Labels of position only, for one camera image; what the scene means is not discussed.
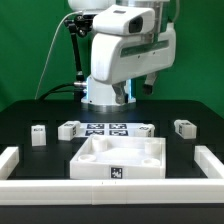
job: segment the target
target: white foam block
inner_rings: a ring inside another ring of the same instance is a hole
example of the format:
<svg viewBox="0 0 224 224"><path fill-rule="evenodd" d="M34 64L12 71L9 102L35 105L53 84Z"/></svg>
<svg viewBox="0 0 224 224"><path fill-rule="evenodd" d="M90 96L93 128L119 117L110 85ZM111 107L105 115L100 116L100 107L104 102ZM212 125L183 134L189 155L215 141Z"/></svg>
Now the white foam block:
<svg viewBox="0 0 224 224"><path fill-rule="evenodd" d="M58 127L58 140L71 141L80 132L79 121L67 121Z"/></svg>
<svg viewBox="0 0 224 224"><path fill-rule="evenodd" d="M154 137L155 126L152 124L144 124L135 129L136 137Z"/></svg>
<svg viewBox="0 0 224 224"><path fill-rule="evenodd" d="M8 147L0 156L0 179L6 180L19 162L18 147Z"/></svg>
<svg viewBox="0 0 224 224"><path fill-rule="evenodd" d="M46 145L45 125L35 125L31 127L32 146Z"/></svg>
<svg viewBox="0 0 224 224"><path fill-rule="evenodd" d="M208 178L224 178L224 165L206 146L195 147L194 160Z"/></svg>
<svg viewBox="0 0 224 224"><path fill-rule="evenodd" d="M174 122L175 132L184 139L195 139L197 127L188 120L176 120Z"/></svg>

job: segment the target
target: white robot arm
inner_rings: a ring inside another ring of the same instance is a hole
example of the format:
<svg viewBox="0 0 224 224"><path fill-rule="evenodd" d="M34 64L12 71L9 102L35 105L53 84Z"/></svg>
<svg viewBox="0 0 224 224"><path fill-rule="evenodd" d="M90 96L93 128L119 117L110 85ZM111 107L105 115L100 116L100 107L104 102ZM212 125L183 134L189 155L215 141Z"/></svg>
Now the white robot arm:
<svg viewBox="0 0 224 224"><path fill-rule="evenodd" d="M173 24L167 24L169 0L68 2L75 11L102 10L93 19L96 35L92 42L91 76L87 80L88 96L83 103L103 108L133 103L126 80L145 75L146 86L152 86L156 72L172 66L176 35Z"/></svg>

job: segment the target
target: green screen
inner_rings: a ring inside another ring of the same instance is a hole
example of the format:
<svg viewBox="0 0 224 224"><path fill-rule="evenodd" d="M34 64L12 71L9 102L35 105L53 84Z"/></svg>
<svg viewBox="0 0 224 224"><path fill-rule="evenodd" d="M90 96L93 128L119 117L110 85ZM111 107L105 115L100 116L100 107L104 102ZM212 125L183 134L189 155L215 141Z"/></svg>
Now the green screen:
<svg viewBox="0 0 224 224"><path fill-rule="evenodd" d="M135 95L144 100L196 100L224 117L224 1L180 0L176 59L161 71L151 96L142 93L144 77L135 80ZM170 17L175 0L171 0ZM0 3L0 110L15 101L34 99L54 32L70 13L67 0L1 0ZM84 74L90 74L91 36L79 38ZM56 39L39 96L75 80L68 30ZM71 94L56 98L72 99Z"/></svg>

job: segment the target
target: white tray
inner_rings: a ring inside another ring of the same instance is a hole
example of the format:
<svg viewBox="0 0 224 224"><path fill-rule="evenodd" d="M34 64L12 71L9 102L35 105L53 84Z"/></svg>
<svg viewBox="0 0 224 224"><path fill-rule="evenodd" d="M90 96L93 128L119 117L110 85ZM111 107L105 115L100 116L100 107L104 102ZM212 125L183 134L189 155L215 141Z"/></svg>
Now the white tray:
<svg viewBox="0 0 224 224"><path fill-rule="evenodd" d="M91 135L70 161L71 179L165 178L165 139Z"/></svg>

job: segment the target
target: black tabletop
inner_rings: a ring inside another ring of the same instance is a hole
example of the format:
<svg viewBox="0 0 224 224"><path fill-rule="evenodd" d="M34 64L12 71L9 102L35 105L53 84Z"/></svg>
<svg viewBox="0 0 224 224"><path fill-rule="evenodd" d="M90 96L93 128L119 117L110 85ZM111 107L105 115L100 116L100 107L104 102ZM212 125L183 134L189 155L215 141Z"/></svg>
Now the black tabletop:
<svg viewBox="0 0 224 224"><path fill-rule="evenodd" d="M195 124L197 138L184 140L177 135L177 119ZM69 161L86 139L58 141L58 126L72 120L153 124L155 137L166 138L166 178L206 178L194 162L195 145L206 145L221 161L224 158L224 119L200 102L138 101L132 110L100 113L84 110L74 101L27 100L0 113L0 153L7 146L20 148L20 163L9 179L69 179ZM36 124L46 126L46 146L31 146L31 126ZM222 204L1 206L0 217L4 223L23 216L27 222L22 223L218 223L223 208Z"/></svg>

